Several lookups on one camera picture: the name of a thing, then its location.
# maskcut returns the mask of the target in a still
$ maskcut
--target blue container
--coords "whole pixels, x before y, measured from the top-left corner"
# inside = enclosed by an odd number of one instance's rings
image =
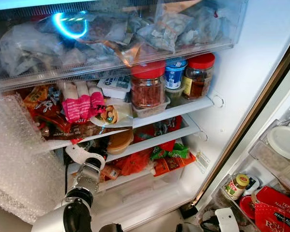
[[[175,64],[165,67],[165,86],[169,89],[179,88],[182,81],[182,75],[184,73],[187,61],[178,61]]]

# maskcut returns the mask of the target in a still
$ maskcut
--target condiment bottle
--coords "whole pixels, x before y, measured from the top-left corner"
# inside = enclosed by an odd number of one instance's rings
[[[212,53],[188,59],[183,76],[183,96],[189,100],[204,97],[212,80],[215,56]]]
[[[141,108],[164,103],[165,61],[157,61],[132,67],[131,101]]]
[[[245,188],[248,184],[249,184],[248,176],[244,174],[238,174],[236,178],[234,178],[226,185],[225,190],[233,200],[237,200],[245,191]]]

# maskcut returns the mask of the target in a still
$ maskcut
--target red box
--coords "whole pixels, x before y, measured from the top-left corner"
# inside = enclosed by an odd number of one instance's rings
[[[262,232],[290,232],[290,198],[268,186],[256,198],[257,227]]]

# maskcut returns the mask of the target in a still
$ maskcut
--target blue light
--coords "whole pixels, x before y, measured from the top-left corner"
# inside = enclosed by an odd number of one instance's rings
[[[80,38],[82,37],[83,35],[85,35],[87,33],[87,20],[85,19],[84,20],[84,31],[80,34],[78,33],[73,33],[73,32],[70,32],[62,23],[62,21],[65,21],[67,20],[67,18],[64,18],[64,19],[61,19],[63,13],[57,13],[53,16],[53,20],[54,20],[54,23],[55,23],[55,26],[59,29],[59,31],[64,34],[65,36],[68,36],[68,37],[71,37],[73,39],[77,39],[77,38]]]

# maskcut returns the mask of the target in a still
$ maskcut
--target green package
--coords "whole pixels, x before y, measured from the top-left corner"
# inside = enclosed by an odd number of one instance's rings
[[[154,151],[151,154],[151,160],[156,160],[160,158],[164,158],[168,155],[168,152],[161,149],[159,146],[154,147]]]
[[[183,159],[189,158],[188,147],[182,144],[174,144],[173,151],[169,151],[167,153],[169,157],[183,158]]]

